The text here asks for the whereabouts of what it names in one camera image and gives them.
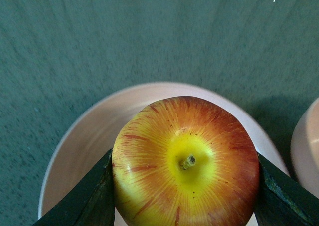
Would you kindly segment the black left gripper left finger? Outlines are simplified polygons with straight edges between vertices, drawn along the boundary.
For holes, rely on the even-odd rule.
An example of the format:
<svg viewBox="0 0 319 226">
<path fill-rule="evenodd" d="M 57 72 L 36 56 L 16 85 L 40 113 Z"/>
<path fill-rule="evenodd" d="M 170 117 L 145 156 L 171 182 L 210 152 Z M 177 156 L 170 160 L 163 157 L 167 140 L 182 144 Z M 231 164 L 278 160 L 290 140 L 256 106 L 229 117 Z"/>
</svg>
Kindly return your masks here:
<svg viewBox="0 0 319 226">
<path fill-rule="evenodd" d="M 79 183 L 35 226 L 113 226 L 115 199 L 112 152 L 92 167 Z"/>
</svg>

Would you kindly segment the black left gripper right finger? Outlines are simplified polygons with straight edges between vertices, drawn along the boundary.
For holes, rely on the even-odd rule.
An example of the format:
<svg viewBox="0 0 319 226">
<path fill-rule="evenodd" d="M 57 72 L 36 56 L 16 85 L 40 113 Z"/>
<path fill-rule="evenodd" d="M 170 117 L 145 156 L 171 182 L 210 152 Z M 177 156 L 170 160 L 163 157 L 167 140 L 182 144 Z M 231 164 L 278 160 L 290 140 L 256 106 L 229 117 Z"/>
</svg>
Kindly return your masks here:
<svg viewBox="0 0 319 226">
<path fill-rule="evenodd" d="M 255 217 L 260 226 L 317 226 L 319 199 L 259 154 Z"/>
</svg>

